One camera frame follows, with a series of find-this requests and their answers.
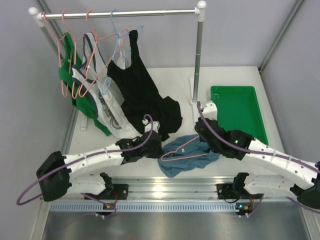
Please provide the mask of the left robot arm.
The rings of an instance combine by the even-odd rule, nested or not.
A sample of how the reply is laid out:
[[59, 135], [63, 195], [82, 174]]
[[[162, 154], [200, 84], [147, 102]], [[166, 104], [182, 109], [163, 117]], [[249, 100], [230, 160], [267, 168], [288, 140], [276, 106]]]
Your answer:
[[91, 152], [63, 155], [55, 151], [36, 171], [36, 176], [46, 202], [71, 194], [107, 199], [113, 194], [111, 178], [105, 172], [108, 167], [135, 163], [142, 158], [158, 159], [161, 155], [162, 138], [153, 130]]

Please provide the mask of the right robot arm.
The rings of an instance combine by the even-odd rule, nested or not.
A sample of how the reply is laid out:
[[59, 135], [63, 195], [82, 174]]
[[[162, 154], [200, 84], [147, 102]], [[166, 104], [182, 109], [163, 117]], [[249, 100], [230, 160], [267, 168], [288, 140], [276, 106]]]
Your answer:
[[318, 210], [320, 208], [320, 164], [304, 161], [275, 150], [241, 130], [224, 130], [217, 120], [208, 118], [195, 123], [200, 140], [214, 153], [273, 172], [258, 175], [240, 172], [232, 189], [238, 198], [248, 195], [284, 196]]

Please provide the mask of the blue tank top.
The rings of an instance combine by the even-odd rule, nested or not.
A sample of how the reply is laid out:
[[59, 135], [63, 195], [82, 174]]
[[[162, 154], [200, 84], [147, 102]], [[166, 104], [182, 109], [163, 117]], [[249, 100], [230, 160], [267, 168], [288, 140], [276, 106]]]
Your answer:
[[160, 158], [158, 158], [157, 162], [164, 175], [168, 178], [174, 178], [182, 172], [203, 169], [207, 165], [217, 161], [219, 157], [220, 154], [212, 152], [209, 148], [209, 153], [205, 156], [174, 161], [161, 161]]

